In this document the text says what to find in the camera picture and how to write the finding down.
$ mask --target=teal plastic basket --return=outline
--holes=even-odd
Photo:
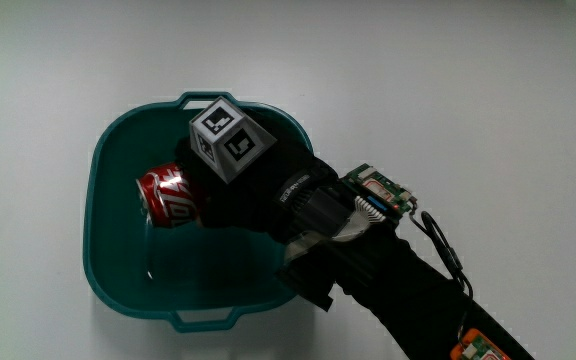
[[[201,109],[189,102],[223,96],[244,111],[276,120],[312,151],[302,127],[269,105],[229,93],[187,92],[177,101],[133,109],[103,133],[92,158],[83,264],[92,290],[111,309],[169,321],[178,332],[227,330],[244,314],[278,307],[295,296],[274,275],[284,247],[243,229],[199,229],[194,223],[153,228],[142,214],[135,179],[172,162],[179,138]]]

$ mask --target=wire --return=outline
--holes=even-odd
[[[411,197],[410,202],[413,205],[412,211],[409,214],[410,220],[424,234],[426,234],[426,236],[428,236],[430,240],[432,240],[433,244],[435,245],[435,249],[437,249],[439,257],[441,257],[441,260],[444,262],[444,265],[446,266],[446,269],[448,269],[450,275],[452,275],[452,278],[459,283],[459,285],[461,286],[461,290],[465,290],[465,287],[468,288],[468,305],[466,305],[464,314],[462,315],[461,321],[459,322],[459,327],[457,328],[457,341],[459,341],[461,347],[465,349],[466,347],[463,343],[463,330],[464,330],[464,324],[466,322],[466,317],[468,316],[468,312],[471,310],[472,304],[474,302],[472,285],[470,284],[470,281],[468,281],[468,278],[466,278],[466,275],[464,275],[462,271],[463,266],[461,265],[461,262],[457,257],[457,253],[452,247],[450,247],[450,244],[448,244],[448,240],[446,240],[444,233],[441,231],[441,228],[439,228],[439,225],[437,225],[435,219],[433,219],[428,212],[422,211],[421,220],[423,221],[425,226],[419,224],[417,220],[415,220],[414,218],[415,212],[417,211],[417,199]]]

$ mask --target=orange circuit board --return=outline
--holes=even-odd
[[[450,352],[452,360],[510,360],[495,344],[477,329],[470,329]]]

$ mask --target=circuit board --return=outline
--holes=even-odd
[[[365,195],[377,209],[395,221],[399,221],[412,209],[408,201],[416,200],[408,190],[390,181],[368,164],[352,170],[342,181],[357,193]]]
[[[477,329],[471,329],[464,336],[465,349],[455,346],[451,352],[452,360],[510,360],[499,348]]]

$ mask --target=white background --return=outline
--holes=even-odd
[[[186,335],[96,300],[96,141],[199,89],[282,108],[338,171],[408,185],[476,299],[537,358],[576,358],[576,2],[211,0],[0,1],[0,359],[404,358],[338,289],[330,313],[295,299]]]

